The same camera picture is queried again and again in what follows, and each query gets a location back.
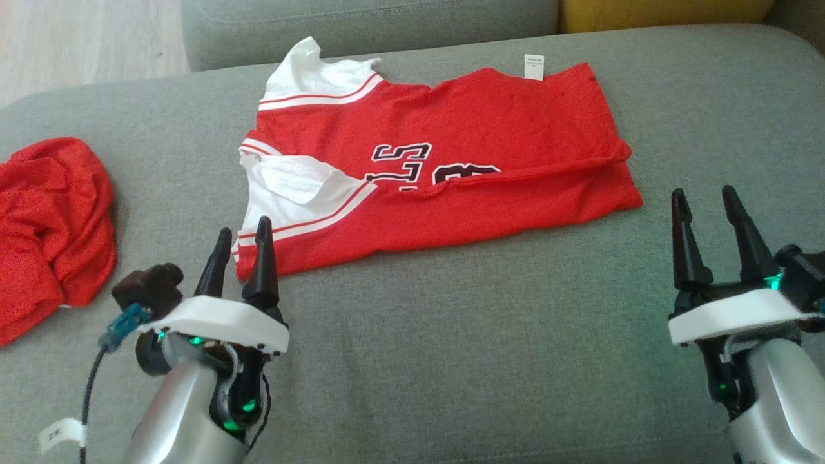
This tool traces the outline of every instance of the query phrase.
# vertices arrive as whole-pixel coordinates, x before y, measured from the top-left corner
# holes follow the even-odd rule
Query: crumpled red cloth
[[[115,266],[112,197],[80,139],[43,140],[0,164],[0,346],[59,305],[92,301]]]

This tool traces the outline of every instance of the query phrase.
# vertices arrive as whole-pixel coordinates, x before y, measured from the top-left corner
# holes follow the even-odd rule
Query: wooden floor
[[[188,72],[180,0],[0,0],[0,107],[45,90]]]

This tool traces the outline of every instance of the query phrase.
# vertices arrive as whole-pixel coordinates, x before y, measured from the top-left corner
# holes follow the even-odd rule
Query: blue cable connector
[[[134,332],[140,325],[149,322],[151,318],[152,311],[133,303],[115,320],[111,321],[111,324],[106,327],[106,333],[97,340],[97,344],[108,353],[114,353],[129,334]]]

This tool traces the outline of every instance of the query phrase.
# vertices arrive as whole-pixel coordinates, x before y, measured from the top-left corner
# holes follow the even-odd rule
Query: white cable label
[[[54,445],[72,440],[79,447],[86,446],[86,427],[74,417],[61,419],[40,432],[40,454],[46,454]]]
[[[537,81],[545,80],[545,56],[542,54],[524,55],[524,77]]]

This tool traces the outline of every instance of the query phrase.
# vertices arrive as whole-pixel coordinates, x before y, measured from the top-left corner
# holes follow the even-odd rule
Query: gray sofa seat
[[[549,73],[590,63],[645,205],[282,279],[290,351],[267,367],[274,405],[250,463],[728,462],[700,355],[667,335],[669,195],[686,189],[720,280],[738,275],[725,183],[774,250],[825,249],[825,60],[767,26],[674,26],[387,53],[379,71],[430,85],[483,66],[518,75],[525,53],[544,54]],[[219,228],[243,218],[236,149],[274,68],[28,97],[0,111],[0,153],[86,140],[115,186],[111,280],[173,262],[190,293]],[[95,341],[118,312],[108,289],[3,349],[0,449],[13,462],[33,462],[37,433],[79,414]],[[822,337],[805,344],[822,365]],[[129,344],[104,359],[90,462],[117,462],[159,382]],[[66,445],[47,458],[75,459]]]
[[[314,36],[327,56],[426,49],[556,32],[556,0],[183,0],[193,71],[273,63]]]

